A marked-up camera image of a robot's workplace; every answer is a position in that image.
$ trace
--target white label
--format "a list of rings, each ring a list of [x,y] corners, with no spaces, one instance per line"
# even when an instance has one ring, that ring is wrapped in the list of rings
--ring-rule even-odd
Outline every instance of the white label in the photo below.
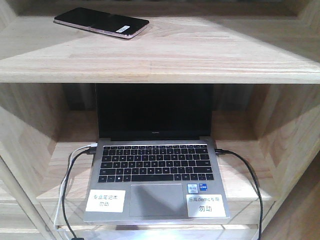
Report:
[[[86,203],[86,212],[122,213],[124,211],[125,190],[92,189]]]
[[[122,28],[120,28],[120,29],[117,30],[116,32],[117,32],[117,33],[122,33],[122,32],[124,32],[125,30],[127,30],[128,28],[130,28],[130,26],[124,25]]]
[[[226,211],[220,194],[187,194],[188,216],[193,218],[225,218]]]

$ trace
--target display shelf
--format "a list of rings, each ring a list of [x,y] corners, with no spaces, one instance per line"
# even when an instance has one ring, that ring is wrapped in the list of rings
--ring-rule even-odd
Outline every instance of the display shelf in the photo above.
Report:
[[[123,40],[53,23],[75,7],[150,24]],[[0,82],[320,83],[320,35],[281,3],[41,0],[0,44]]]
[[[71,111],[62,128],[60,140],[52,154],[43,179],[41,194],[37,200],[53,219],[57,207],[60,183],[67,169],[68,156],[81,146],[97,140],[97,120],[94,111]],[[212,135],[219,148],[229,149],[243,155],[252,164],[259,178],[265,213],[277,200],[278,193],[273,177],[264,161],[258,141],[244,112],[214,112]],[[71,172],[70,186],[66,194],[66,211],[73,225],[86,226],[83,214],[89,185],[93,157],[79,157]],[[254,225],[259,220],[259,201],[253,189],[250,174],[242,162],[231,156],[218,159],[223,185],[232,217],[230,219],[189,219],[172,221],[108,222],[108,225]],[[60,214],[57,222],[64,226]]]

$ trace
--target phone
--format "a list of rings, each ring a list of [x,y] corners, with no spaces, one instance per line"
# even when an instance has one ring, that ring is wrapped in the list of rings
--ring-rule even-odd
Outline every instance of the phone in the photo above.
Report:
[[[140,18],[115,15],[83,7],[77,7],[58,15],[53,22],[124,39],[132,39],[142,32],[149,23],[148,20]]]

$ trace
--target paper sign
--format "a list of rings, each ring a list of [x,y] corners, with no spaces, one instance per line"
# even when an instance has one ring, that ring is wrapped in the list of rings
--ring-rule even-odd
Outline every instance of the paper sign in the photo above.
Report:
[[[125,190],[92,189],[86,203],[86,212],[122,213],[124,211]]]
[[[225,218],[226,211],[220,194],[187,194],[188,216],[192,218]]]

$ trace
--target black screen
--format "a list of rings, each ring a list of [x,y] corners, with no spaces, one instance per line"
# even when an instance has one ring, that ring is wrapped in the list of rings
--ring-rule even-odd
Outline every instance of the black screen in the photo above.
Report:
[[[96,84],[99,137],[113,140],[209,136],[210,84]]]

